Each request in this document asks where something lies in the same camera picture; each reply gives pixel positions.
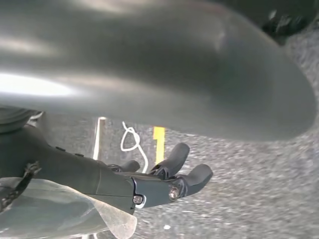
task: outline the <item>white rope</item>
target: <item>white rope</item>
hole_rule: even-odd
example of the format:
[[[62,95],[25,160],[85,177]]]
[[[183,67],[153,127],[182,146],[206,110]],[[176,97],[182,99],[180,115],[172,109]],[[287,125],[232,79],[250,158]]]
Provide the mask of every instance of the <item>white rope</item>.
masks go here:
[[[144,167],[143,168],[142,173],[146,173],[146,171],[147,170],[148,166],[149,166],[149,161],[147,160],[147,157],[146,156],[146,154],[144,152],[144,150],[142,149],[142,147],[141,147],[140,143],[141,143],[141,138],[140,136],[135,132],[135,130],[133,127],[126,127],[125,123],[123,121],[122,122],[122,124],[123,125],[123,128],[125,130],[123,134],[123,137],[122,137],[121,140],[121,150],[122,152],[129,152],[129,151],[132,151],[135,149],[138,149],[140,151],[140,153],[142,155],[143,159],[144,160],[145,164]],[[124,140],[125,139],[125,137],[127,136],[128,133],[132,133],[134,137],[134,139],[135,140],[135,145],[134,145],[133,147],[131,148],[124,148],[123,144],[124,144]]]

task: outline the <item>clear plastic sheet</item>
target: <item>clear plastic sheet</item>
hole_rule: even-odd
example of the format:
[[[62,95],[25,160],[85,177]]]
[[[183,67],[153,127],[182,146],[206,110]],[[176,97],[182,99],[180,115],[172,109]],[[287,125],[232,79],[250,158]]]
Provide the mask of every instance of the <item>clear plastic sheet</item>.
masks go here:
[[[1,178],[0,197],[20,178]],[[19,198],[0,214],[0,239],[75,238],[110,230],[117,239],[133,235],[137,219],[70,187],[33,179]]]

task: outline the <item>wire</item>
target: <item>wire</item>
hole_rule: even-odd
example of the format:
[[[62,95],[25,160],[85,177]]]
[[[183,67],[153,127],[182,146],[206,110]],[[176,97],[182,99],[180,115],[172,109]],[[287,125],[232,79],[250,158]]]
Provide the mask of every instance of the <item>wire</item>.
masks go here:
[[[0,213],[2,213],[5,209],[8,209],[13,201],[18,198],[20,195],[24,192],[26,188],[29,185],[31,179],[33,178],[36,174],[40,171],[40,165],[39,162],[29,163],[26,165],[24,176],[20,182],[18,183],[14,189],[10,190],[8,195],[2,198],[0,197]]]
[[[121,150],[122,152],[129,152],[129,151],[133,151],[135,149],[138,149],[145,162],[142,173],[146,173],[146,171],[147,170],[147,168],[149,166],[149,161],[148,161],[147,157],[146,156],[146,154],[144,153],[144,151],[140,145],[140,143],[141,143],[140,136],[138,133],[136,133],[135,130],[133,127],[126,127],[126,125],[124,121],[122,122],[122,124],[125,131],[124,132],[124,134],[123,134],[123,136],[122,137],[122,140],[121,140]],[[123,147],[124,140],[126,138],[128,133],[132,133],[133,135],[134,139],[135,140],[135,145],[134,145],[133,147],[131,147],[131,148],[124,148]]]

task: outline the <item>metal bolt head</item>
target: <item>metal bolt head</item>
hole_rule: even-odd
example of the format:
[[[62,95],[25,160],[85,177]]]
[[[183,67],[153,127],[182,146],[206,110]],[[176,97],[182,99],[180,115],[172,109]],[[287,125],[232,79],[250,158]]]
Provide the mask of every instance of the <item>metal bolt head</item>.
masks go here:
[[[176,187],[172,187],[169,190],[169,199],[172,201],[175,201],[179,197],[179,190]]]
[[[140,195],[136,195],[133,197],[133,203],[140,205],[143,202],[143,197]]]

